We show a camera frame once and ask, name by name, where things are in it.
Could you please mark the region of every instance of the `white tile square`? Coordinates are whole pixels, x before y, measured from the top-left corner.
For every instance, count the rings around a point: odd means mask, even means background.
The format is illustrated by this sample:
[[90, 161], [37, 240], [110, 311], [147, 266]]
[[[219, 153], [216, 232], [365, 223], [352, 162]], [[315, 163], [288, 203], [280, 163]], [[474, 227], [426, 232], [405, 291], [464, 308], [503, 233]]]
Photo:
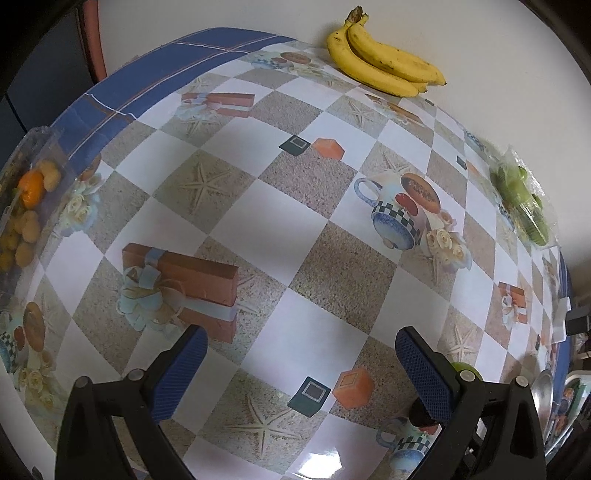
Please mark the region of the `white tile square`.
[[202, 149], [258, 177], [283, 150], [291, 134], [253, 117], [233, 118]]
[[543, 307], [538, 297], [535, 296], [535, 293], [532, 295], [531, 299], [531, 318], [530, 318], [530, 325], [534, 329], [534, 331], [540, 335], [542, 333], [542, 315], [543, 315]]
[[[332, 387], [353, 368], [367, 337], [288, 288], [241, 368], [288, 395], [295, 395], [308, 376]], [[330, 395], [322, 410], [334, 402]]]
[[341, 161], [355, 170], [361, 168], [375, 143], [375, 139], [367, 133], [327, 112], [321, 113], [308, 125], [300, 137], [310, 143], [319, 138], [333, 138], [345, 151]]
[[266, 47], [263, 47], [261, 50], [265, 50], [265, 51], [279, 51], [279, 52], [285, 52], [285, 51], [297, 51], [299, 52], [299, 50], [297, 48], [294, 48], [290, 45], [285, 45], [284, 43], [274, 43], [273, 45], [267, 45]]
[[447, 210], [452, 218], [457, 222], [454, 228], [452, 229], [454, 232], [458, 232], [460, 235], [464, 234], [464, 217], [466, 216], [466, 209], [457, 203], [451, 195], [448, 194], [445, 190], [443, 190], [435, 180], [430, 179], [429, 177], [425, 177], [425, 180], [429, 182], [429, 185], [433, 187], [435, 193], [439, 197], [441, 201], [441, 209]]
[[516, 323], [513, 325], [507, 351], [513, 355], [518, 362], [522, 362], [525, 357], [529, 338], [530, 326], [528, 324]]
[[532, 286], [534, 271], [532, 269], [531, 257], [520, 241], [517, 242], [517, 267], [527, 280], [527, 283]]
[[448, 307], [447, 300], [410, 273], [397, 268], [369, 335], [395, 348], [396, 334], [402, 327], [410, 325], [434, 349], [443, 331]]
[[181, 94], [173, 92], [148, 108], [138, 120], [156, 130], [168, 122], [181, 105]]
[[544, 345], [540, 345], [540, 350], [538, 351], [538, 369], [539, 371], [546, 370], [546, 355], [548, 354], [548, 349]]
[[173, 419], [197, 434], [237, 371], [237, 365], [215, 350], [208, 349], [203, 363], [178, 404]]
[[208, 73], [217, 73], [218, 75], [224, 75], [224, 77], [237, 77], [252, 69], [253, 66], [247, 61], [235, 59], [222, 63], [219, 67], [209, 70]]
[[[382, 237], [375, 231], [374, 223], [371, 219], [372, 208], [357, 197], [353, 188], [355, 180], [364, 177], [365, 175], [361, 173], [355, 176], [331, 215], [330, 221], [339, 225], [342, 229], [347, 230], [351, 235], [359, 238], [359, 240], [397, 264], [402, 256], [402, 251], [396, 248], [388, 248], [384, 245]], [[364, 191], [364, 193], [368, 196], [371, 195], [369, 191]]]
[[495, 285], [499, 282], [517, 285], [517, 265], [499, 244], [495, 247]]
[[255, 180], [211, 236], [284, 285], [306, 259], [326, 218], [283, 192]]
[[303, 77], [296, 77], [292, 81], [284, 83], [277, 91], [297, 98], [302, 102], [309, 103], [321, 110], [328, 108], [342, 95], [342, 93], [332, 88], [312, 82]]
[[498, 382], [501, 379], [506, 356], [507, 350], [484, 332], [474, 367], [485, 382]]
[[156, 332], [152, 328], [146, 328], [139, 337], [134, 351], [131, 352], [129, 361], [123, 370], [123, 376], [127, 375], [134, 368], [148, 369], [156, 357], [165, 350], [169, 350], [180, 337], [168, 338], [162, 332]]
[[56, 379], [69, 392], [85, 375], [94, 383], [120, 380], [121, 376], [86, 338], [76, 322], [70, 322], [56, 358]]
[[404, 108], [407, 112], [414, 113], [419, 117], [427, 128], [433, 130], [435, 128], [435, 119], [433, 116], [419, 107], [416, 103], [412, 103], [407, 98], [402, 98], [398, 102], [400, 108]]
[[192, 257], [207, 235], [150, 197], [119, 232], [105, 257], [123, 273], [121, 251], [129, 243], [149, 245]]
[[469, 161], [474, 167], [484, 176], [484, 178], [490, 178], [490, 168], [488, 164], [482, 160], [482, 157], [472, 150], [467, 143], [464, 143], [464, 155], [466, 160]]
[[458, 152], [450, 143], [447, 142], [443, 137], [439, 134], [433, 135], [433, 151], [437, 152], [441, 157], [445, 158], [447, 162], [452, 165], [458, 172], [460, 172], [463, 176], [467, 177], [468, 172], [464, 170], [460, 164], [457, 162], [457, 158], [463, 158], [463, 154]]
[[470, 270], [457, 271], [452, 290], [452, 305], [484, 330], [488, 307], [491, 304], [493, 282], [484, 271], [472, 262]]
[[281, 474], [271, 472], [231, 454], [227, 450], [196, 437], [183, 462], [199, 480], [280, 480]]
[[424, 144], [400, 125], [388, 120], [378, 140], [423, 173], [427, 171], [429, 158], [431, 157], [431, 147]]
[[99, 188], [102, 184], [104, 184], [107, 181], [107, 179], [111, 176], [111, 174], [113, 172], [114, 172], [113, 167], [111, 167], [110, 165], [107, 165], [102, 160], [100, 161], [99, 168], [96, 169], [96, 173], [100, 175]]
[[376, 431], [328, 414], [302, 453], [287, 469], [292, 478], [369, 478], [388, 453]]
[[103, 254], [83, 232], [62, 239], [46, 275], [67, 312], [74, 315]]
[[464, 130], [462, 130], [462, 127], [460, 127], [460, 125], [443, 110], [438, 108], [435, 118], [448, 127], [448, 129], [454, 132], [459, 138], [462, 140], [464, 139]]
[[229, 79], [218, 85], [212, 93], [251, 93], [255, 96], [255, 104], [269, 95], [273, 90], [257, 83], [247, 82], [241, 79]]
[[194, 145], [158, 130], [135, 147], [116, 170], [152, 195], [196, 151]]
[[466, 191], [466, 211], [491, 237], [496, 238], [497, 208], [470, 181]]

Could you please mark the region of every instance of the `banana bunch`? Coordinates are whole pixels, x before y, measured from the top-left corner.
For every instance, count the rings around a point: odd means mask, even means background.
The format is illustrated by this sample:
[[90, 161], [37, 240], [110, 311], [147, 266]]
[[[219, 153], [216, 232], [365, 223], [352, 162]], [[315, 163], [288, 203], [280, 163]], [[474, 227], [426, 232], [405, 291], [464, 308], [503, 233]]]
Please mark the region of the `banana bunch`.
[[330, 56], [343, 72], [358, 82], [399, 97], [426, 92], [427, 85], [445, 85], [440, 70], [423, 59], [374, 40], [364, 25], [361, 7], [326, 39]]

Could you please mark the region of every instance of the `beige tile square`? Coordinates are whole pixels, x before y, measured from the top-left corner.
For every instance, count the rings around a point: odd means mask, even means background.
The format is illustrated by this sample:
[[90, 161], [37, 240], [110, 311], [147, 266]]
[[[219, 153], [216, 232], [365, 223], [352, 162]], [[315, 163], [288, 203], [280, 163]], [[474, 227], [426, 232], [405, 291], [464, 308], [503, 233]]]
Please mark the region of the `beige tile square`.
[[542, 277], [542, 274], [540, 273], [537, 265], [535, 263], [531, 263], [532, 266], [532, 270], [533, 270], [533, 277], [532, 277], [532, 282], [533, 282], [533, 289], [534, 289], [534, 293], [535, 296], [538, 297], [538, 300], [540, 301], [540, 303], [543, 305], [544, 304], [544, 279]]
[[181, 120], [177, 116], [166, 122], [160, 130], [180, 140], [184, 140], [195, 147], [201, 147], [215, 133], [219, 132], [233, 117], [208, 112], [206, 119], [194, 121]]
[[523, 291], [525, 293], [525, 309], [527, 311], [527, 322], [531, 323], [531, 302], [532, 302], [532, 296], [533, 296], [534, 292], [533, 292], [530, 284], [528, 283], [528, 281], [521, 274], [521, 272], [519, 272], [517, 274], [517, 285], [516, 286], [519, 288], [523, 288]]
[[427, 167], [427, 177], [445, 190], [457, 203], [466, 207], [468, 181], [450, 163], [434, 150]]
[[99, 213], [88, 237], [105, 253], [121, 229], [138, 213], [148, 194], [114, 171], [99, 190]]
[[154, 198], [209, 233], [254, 178], [239, 168], [197, 150], [154, 193]]
[[284, 132], [298, 135], [321, 113], [322, 110], [315, 106], [273, 91], [252, 108], [251, 117]]
[[[322, 411], [307, 418], [287, 407], [289, 400], [287, 394], [239, 370], [198, 435], [250, 463], [284, 474], [326, 418]], [[270, 432], [263, 434], [261, 423], [270, 424]]]
[[521, 375], [521, 364], [515, 360], [515, 357], [507, 352], [505, 365], [501, 373], [501, 383], [510, 383], [518, 375]]
[[464, 140], [460, 139], [455, 133], [443, 125], [439, 120], [435, 120], [435, 133], [441, 135], [453, 148], [464, 154]]
[[394, 349], [372, 337], [365, 342], [353, 368], [358, 367], [365, 367], [375, 384], [369, 403], [348, 410], [337, 401], [330, 409], [333, 415], [377, 429], [418, 397]]
[[546, 348], [550, 349], [552, 342], [552, 321], [545, 310], [542, 312], [542, 335], [541, 342]]
[[275, 310], [285, 286], [211, 237], [202, 243], [195, 256], [238, 267], [238, 319], [234, 341], [226, 343], [209, 339], [209, 346], [240, 365]]
[[310, 146], [297, 157], [282, 151], [259, 178], [329, 218], [355, 173], [346, 163], [324, 158]]
[[436, 281], [433, 260], [425, 257], [420, 248], [411, 248], [410, 250], [403, 251], [398, 266], [402, 267], [403, 270], [406, 270], [414, 278], [420, 280], [444, 299], [448, 301], [451, 299], [453, 284], [456, 281], [456, 273], [445, 272], [440, 265], [437, 265]]
[[496, 242], [517, 265], [517, 235], [500, 213], [496, 214]]
[[131, 151], [156, 130], [142, 122], [132, 122], [111, 140], [100, 152], [103, 162], [117, 168]]
[[263, 87], [275, 90], [284, 83], [292, 81], [296, 77], [279, 70], [252, 69], [248, 70], [248, 72], [238, 75], [236, 78], [246, 80], [247, 82], [257, 83], [259, 85], [263, 85]]
[[141, 336], [117, 313], [121, 283], [121, 274], [103, 258], [73, 316], [92, 345], [120, 374]]
[[394, 150], [389, 149], [383, 143], [376, 142], [359, 171], [366, 177], [370, 177], [382, 173], [384, 170], [394, 170], [400, 175], [414, 173], [424, 177], [417, 167], [407, 162]]
[[450, 305], [437, 351], [445, 355], [450, 362], [464, 362], [474, 366], [482, 336], [480, 327]]
[[374, 138], [380, 135], [388, 122], [381, 113], [346, 95], [341, 96], [326, 111]]
[[56, 358], [72, 319], [45, 275], [39, 283], [34, 301], [41, 309], [45, 323], [44, 349]]
[[464, 239], [472, 258], [484, 272], [495, 275], [495, 240], [468, 212], [464, 216]]
[[369, 333], [395, 270], [392, 261], [329, 222], [290, 288]]
[[509, 346], [509, 339], [511, 332], [503, 324], [502, 312], [502, 296], [501, 291], [497, 285], [492, 287], [491, 306], [488, 309], [488, 317], [486, 318], [485, 332], [493, 337], [496, 342], [503, 348]]

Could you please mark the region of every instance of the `orange cube print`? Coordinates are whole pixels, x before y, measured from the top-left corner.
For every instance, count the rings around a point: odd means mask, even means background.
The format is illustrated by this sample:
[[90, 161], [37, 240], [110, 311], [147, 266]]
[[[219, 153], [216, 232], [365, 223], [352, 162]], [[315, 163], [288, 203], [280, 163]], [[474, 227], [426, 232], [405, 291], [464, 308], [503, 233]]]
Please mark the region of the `orange cube print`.
[[341, 373], [333, 395], [344, 408], [363, 407], [374, 392], [374, 381], [364, 367]]
[[345, 151], [336, 140], [332, 138], [318, 138], [312, 147], [323, 157], [341, 160]]

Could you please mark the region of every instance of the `blue tablecloth border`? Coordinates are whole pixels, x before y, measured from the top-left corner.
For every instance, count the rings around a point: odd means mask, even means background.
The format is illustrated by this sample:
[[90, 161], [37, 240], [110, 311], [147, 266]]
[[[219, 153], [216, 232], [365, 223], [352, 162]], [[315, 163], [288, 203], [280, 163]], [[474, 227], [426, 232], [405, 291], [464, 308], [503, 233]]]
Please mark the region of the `blue tablecloth border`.
[[199, 75], [267, 45], [293, 38], [240, 28], [210, 28], [179, 38], [125, 65], [92, 87], [54, 122], [75, 173], [148, 108]]

